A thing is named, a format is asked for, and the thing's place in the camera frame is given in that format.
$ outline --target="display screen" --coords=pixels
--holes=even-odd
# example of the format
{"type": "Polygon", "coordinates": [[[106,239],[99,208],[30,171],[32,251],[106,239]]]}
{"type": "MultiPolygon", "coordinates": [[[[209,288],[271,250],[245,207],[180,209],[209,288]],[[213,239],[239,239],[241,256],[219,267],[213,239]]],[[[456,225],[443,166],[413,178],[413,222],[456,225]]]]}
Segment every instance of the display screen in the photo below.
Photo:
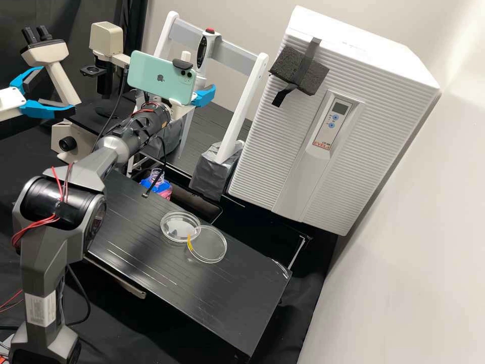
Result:
{"type": "Polygon", "coordinates": [[[333,106],[332,111],[333,112],[336,112],[338,114],[345,115],[345,113],[347,112],[347,109],[348,108],[349,107],[347,105],[335,103],[335,105],[333,106]]]}

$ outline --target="incubator control panel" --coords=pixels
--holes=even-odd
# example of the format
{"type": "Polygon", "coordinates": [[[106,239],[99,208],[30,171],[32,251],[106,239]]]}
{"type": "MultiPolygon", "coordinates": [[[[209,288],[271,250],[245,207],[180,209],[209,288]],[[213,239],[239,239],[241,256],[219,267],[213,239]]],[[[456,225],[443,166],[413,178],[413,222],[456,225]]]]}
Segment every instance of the incubator control panel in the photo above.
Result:
{"type": "Polygon", "coordinates": [[[313,145],[330,150],[351,108],[352,104],[350,102],[335,98],[323,119],[322,126],[313,141],[313,145]]]}

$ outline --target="clear plastic dish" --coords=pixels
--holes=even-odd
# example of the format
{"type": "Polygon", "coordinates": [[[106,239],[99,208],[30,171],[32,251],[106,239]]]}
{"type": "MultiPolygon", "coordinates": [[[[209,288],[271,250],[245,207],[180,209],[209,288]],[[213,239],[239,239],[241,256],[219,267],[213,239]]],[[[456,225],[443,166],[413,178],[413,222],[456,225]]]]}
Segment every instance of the clear plastic dish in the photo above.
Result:
{"type": "Polygon", "coordinates": [[[224,258],[227,251],[227,241],[224,235],[211,225],[201,225],[196,228],[196,236],[190,236],[187,247],[192,255],[204,263],[217,263],[224,258]]]}
{"type": "Polygon", "coordinates": [[[186,211],[171,211],[160,221],[163,235],[176,243],[186,243],[187,236],[195,239],[200,230],[201,222],[193,214],[186,211]]]}

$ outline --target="smartphone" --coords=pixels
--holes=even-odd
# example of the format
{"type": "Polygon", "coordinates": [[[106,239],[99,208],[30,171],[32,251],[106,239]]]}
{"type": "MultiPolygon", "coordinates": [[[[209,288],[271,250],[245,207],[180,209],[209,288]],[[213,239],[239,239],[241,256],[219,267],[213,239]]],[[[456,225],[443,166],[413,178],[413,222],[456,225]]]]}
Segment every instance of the smartphone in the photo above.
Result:
{"type": "Polygon", "coordinates": [[[127,81],[132,87],[188,105],[192,100],[196,72],[193,68],[182,70],[170,61],[133,51],[127,81]]]}

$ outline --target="ribbed white panel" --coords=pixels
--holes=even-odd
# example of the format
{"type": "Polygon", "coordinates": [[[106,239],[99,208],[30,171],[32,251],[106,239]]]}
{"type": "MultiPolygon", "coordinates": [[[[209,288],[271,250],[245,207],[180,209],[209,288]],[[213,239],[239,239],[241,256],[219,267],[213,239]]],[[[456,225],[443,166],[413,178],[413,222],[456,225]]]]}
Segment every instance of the ribbed white panel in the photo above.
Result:
{"type": "Polygon", "coordinates": [[[272,209],[313,121],[322,97],[293,91],[271,105],[287,83],[270,76],[229,186],[229,194],[272,209]]]}
{"type": "MultiPolygon", "coordinates": [[[[304,52],[308,43],[286,34],[280,50],[285,45],[304,52]]],[[[326,90],[362,100],[364,111],[321,166],[319,187],[300,219],[345,235],[439,91],[322,47],[315,60],[330,72],[314,96],[295,90],[276,108],[271,102],[286,83],[269,78],[229,193],[272,209],[326,90]]]]}

